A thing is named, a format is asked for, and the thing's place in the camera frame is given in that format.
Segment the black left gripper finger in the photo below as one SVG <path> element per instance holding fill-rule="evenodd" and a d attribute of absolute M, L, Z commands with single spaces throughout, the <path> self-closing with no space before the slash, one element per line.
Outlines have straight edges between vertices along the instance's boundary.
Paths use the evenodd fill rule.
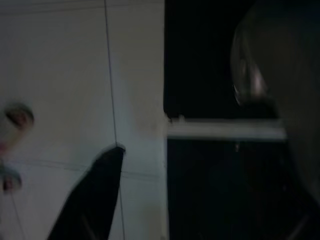
<path fill-rule="evenodd" d="M 67 197 L 49 240 L 107 240 L 118 200 L 125 148 L 104 151 Z"/>

